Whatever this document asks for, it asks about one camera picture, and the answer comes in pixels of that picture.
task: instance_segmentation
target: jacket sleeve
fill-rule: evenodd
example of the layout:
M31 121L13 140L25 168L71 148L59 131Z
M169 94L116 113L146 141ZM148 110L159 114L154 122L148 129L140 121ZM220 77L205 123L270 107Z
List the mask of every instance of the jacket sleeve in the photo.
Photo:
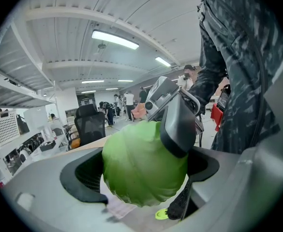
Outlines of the jacket sleeve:
M189 92L200 102L200 113L204 113L205 106L217 90L219 83L227 76L226 64L220 52L217 51L204 25L200 23L201 51L199 66L201 70L197 80Z

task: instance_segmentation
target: desk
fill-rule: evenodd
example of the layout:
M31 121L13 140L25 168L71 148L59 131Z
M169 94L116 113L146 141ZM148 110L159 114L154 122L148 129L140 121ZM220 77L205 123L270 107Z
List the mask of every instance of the desk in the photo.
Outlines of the desk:
M68 145L60 147L61 143L66 143L66 144L68 143L65 134L58 136L55 142L56 144L52 149L43 152L40 150L40 147L35 149L34 152L31 153L30 156L25 160L25 162L23 162L22 165L17 169L14 176L17 175L20 171L25 169L30 164L32 164L33 162L51 158L55 155L60 155L62 152L66 152L66 150L68 149Z
M72 149L72 150L70 150L68 152L63 152L63 153L57 154L56 156L53 156L53 157L70 154L72 152L76 152L76 151L80 151L80 150L93 149L93 148L96 149L98 147L103 147L109 137L110 136L104 137L104 138L99 139L99 140L97 140L95 142L89 143L87 145L83 145L83 146L81 146L79 148L76 148L76 149Z

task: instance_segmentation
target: camouflage jacket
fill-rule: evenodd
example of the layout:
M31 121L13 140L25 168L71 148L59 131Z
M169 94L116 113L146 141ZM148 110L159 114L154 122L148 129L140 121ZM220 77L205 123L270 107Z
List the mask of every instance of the camouflage jacket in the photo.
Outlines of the camouflage jacket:
M260 0L202 0L201 56L190 89L201 111L228 72L231 94L212 149L241 154L280 128L263 94L283 59L283 32Z

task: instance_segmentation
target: fluorescent light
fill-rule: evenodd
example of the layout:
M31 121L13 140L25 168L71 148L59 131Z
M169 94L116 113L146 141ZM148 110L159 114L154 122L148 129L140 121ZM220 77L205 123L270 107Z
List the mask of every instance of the fluorescent light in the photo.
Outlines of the fluorescent light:
M131 82L133 82L133 80L118 80L118 82L128 82L128 83L131 83Z
M104 80L89 80L89 81L82 81L81 83L103 83Z
M155 59L156 61L159 61L160 63L162 63L163 65L167 66L167 67L170 67L170 63L167 63L164 59L160 58L160 57L157 57Z
M120 44L120 45L129 47L129 48L134 49L134 50L136 50L139 47L138 44L136 44L132 41L126 40L126 39L119 37L117 35L114 35L114 34L105 33L105 32L98 31L98 30L93 31L92 38L97 39L97 40L112 42L112 43L115 43L115 44Z
M83 91L83 92L81 92L81 94L86 94L86 93L93 93L93 92L96 92L96 90L91 90L91 91Z

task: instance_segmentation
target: ceiling beam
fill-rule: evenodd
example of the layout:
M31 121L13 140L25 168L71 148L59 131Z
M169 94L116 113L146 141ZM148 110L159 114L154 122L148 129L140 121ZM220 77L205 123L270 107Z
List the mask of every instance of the ceiling beam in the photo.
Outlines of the ceiling beam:
M145 43L151 45L158 51L160 51L165 57L173 61L175 64L180 66L179 60L177 60L165 47L159 44L156 40L152 39L146 33L137 29L133 25L130 25L120 19L114 18L113 16L103 14L97 11L81 8L68 8L68 7L45 7L27 10L26 20L36 20L42 18L54 18L54 17L69 17L79 18L86 20L93 20L100 23L105 23L113 27L119 28L135 37L138 37Z
M20 46L24 50L27 57L33 63L33 65L37 68L40 74L47 80L50 85L53 86L53 82L49 79L49 77L42 70L42 53L38 53L38 47L34 46L34 41L32 32L29 30L27 26L27 22L23 17L22 11L19 11L18 16L15 17L14 21L11 24L11 29L19 42Z
M96 68L111 68L116 70L125 70L139 73L148 73L149 71L141 68L132 67L124 64L115 64L109 62L97 62L97 61L62 61L46 64L47 69L60 69L60 68L71 68L71 67L96 67Z

